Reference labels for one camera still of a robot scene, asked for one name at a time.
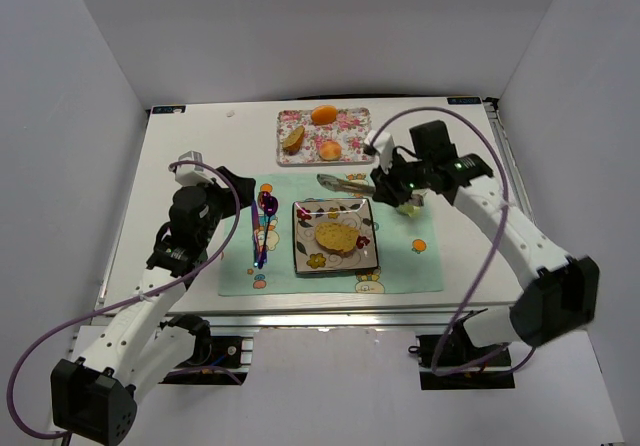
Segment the orange round bun bottom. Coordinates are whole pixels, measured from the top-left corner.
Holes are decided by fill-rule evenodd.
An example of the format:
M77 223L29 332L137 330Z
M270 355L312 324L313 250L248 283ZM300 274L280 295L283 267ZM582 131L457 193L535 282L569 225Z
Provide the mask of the orange round bun bottom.
M323 161L337 161L342 157L342 146L336 141L325 141L318 147L318 155Z

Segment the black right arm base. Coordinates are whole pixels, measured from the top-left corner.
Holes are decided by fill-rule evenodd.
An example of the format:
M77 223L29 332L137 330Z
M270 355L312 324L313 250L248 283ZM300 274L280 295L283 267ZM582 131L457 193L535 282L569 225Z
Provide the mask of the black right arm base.
M449 340L438 360L438 371L449 372L463 364L482 358L498 349L499 353L488 361L456 374L437 376L431 371L431 359L435 352L439 335L420 335L408 347L408 354L419 364L420 387L422 391L470 391L509 390L515 388L511 355L506 348L496 345L476 348L463 346L460 340Z

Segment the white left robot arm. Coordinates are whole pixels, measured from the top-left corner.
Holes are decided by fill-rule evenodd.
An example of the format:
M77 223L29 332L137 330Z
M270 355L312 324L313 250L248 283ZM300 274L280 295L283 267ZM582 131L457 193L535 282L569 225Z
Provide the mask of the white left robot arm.
M124 440L143 399L176 366L204 359L208 322L164 318L212 261L207 249L220 222L238 220L254 199L255 180L224 167L183 160L171 168L180 187L131 297L76 360L51 373L54 424L101 445Z

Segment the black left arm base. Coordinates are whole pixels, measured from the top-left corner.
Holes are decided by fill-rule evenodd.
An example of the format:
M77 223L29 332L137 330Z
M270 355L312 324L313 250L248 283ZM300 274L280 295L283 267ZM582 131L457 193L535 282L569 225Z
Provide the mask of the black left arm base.
M180 315L159 324L156 339L170 328L181 328L195 338L194 352L161 381L166 385L240 386L248 375L253 340L211 332L210 323L195 315Z

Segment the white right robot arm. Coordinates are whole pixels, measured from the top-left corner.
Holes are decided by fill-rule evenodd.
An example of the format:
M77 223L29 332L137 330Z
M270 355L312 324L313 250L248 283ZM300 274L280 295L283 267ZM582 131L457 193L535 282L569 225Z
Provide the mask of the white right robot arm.
M417 189L443 196L492 240L492 252L501 254L523 289L513 305L459 321L456 335L474 347L511 342L540 347L591 323L597 264L588 256L570 255L510 204L485 161L458 154L444 122L415 126L410 135L410 161L398 153L390 134L373 131L366 137L366 154L379 159L371 173L375 201L397 207Z

